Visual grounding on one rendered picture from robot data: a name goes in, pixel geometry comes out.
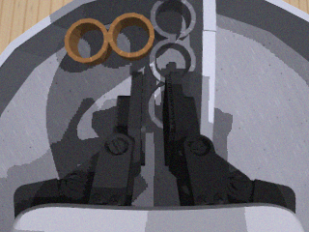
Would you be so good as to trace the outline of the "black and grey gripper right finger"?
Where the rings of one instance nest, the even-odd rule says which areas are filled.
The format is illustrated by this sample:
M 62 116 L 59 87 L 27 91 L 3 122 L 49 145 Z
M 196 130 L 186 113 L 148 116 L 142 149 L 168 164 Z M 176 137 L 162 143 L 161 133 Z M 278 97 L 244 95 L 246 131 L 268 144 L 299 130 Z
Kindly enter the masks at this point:
M 177 178 L 181 206 L 261 202 L 295 213 L 290 187 L 250 180 L 215 152 L 211 140 L 200 133 L 194 98 L 183 98 L 180 72 L 165 75 L 162 120 L 165 166 Z

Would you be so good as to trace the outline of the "grey metal bushing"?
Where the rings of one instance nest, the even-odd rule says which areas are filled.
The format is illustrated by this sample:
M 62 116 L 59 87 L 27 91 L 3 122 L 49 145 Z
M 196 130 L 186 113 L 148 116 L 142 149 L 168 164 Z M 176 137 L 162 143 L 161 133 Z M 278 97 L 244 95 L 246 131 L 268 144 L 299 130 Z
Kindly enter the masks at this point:
M 156 24 L 155 18 L 161 12 L 175 11 L 180 13 L 185 20 L 185 31 L 180 34 L 168 34 Z M 159 41 L 166 39 L 179 39 L 183 41 L 192 31 L 196 23 L 196 14 L 193 7 L 186 0 L 158 0 L 151 10 L 151 24 L 154 28 L 154 37 Z
M 164 85 L 157 87 L 154 91 L 152 91 L 149 100 L 148 100 L 148 110 L 149 110 L 149 114 L 151 116 L 152 121 L 160 128 L 163 129 L 163 120 L 159 119 L 153 109 L 154 109 L 154 101 L 155 101 L 155 97 L 161 92 L 164 91 Z M 185 89 L 183 88 L 183 96 L 184 97 L 192 97 L 191 94 Z
M 165 77 L 161 76 L 155 68 L 155 56 L 160 50 L 165 48 L 174 48 L 183 55 L 183 58 L 185 60 L 185 69 L 182 74 L 182 82 L 186 81 L 193 74 L 193 71 L 195 69 L 196 57 L 192 48 L 186 42 L 183 42 L 179 39 L 166 39 L 154 46 L 149 59 L 149 69 L 152 76 L 158 82 L 165 84 Z

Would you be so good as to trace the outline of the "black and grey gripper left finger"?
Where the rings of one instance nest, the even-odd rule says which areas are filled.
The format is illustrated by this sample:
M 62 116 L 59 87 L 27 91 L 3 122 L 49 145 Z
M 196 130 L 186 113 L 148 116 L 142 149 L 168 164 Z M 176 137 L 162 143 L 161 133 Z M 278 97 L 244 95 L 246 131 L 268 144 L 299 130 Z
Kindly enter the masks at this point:
M 146 74 L 132 72 L 130 96 L 118 96 L 113 134 L 103 139 L 99 152 L 63 179 L 16 189 L 14 219 L 23 210 L 49 203 L 131 206 L 134 178 L 145 166 L 146 85 Z

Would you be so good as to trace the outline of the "bronze bushing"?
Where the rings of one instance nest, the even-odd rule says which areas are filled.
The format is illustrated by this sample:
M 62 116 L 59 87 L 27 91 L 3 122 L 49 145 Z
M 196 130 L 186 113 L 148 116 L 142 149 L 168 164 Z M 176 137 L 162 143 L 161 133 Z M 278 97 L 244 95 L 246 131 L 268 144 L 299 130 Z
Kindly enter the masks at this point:
M 92 30 L 102 31 L 104 39 L 102 48 L 98 54 L 89 58 L 82 58 L 78 52 L 79 39 L 83 36 L 83 34 Z M 103 63 L 112 52 L 112 47 L 108 41 L 107 29 L 98 20 L 91 18 L 80 19 L 70 27 L 65 36 L 65 49 L 73 60 L 90 66 Z
M 137 52 L 124 52 L 117 47 L 117 38 L 119 33 L 126 27 L 136 25 L 143 28 L 148 36 L 149 41 L 145 47 Z M 108 41 L 112 49 L 123 59 L 128 61 L 138 61 L 146 57 L 152 50 L 155 39 L 155 32 L 151 22 L 141 14 L 129 13 L 118 16 L 110 25 L 108 31 Z

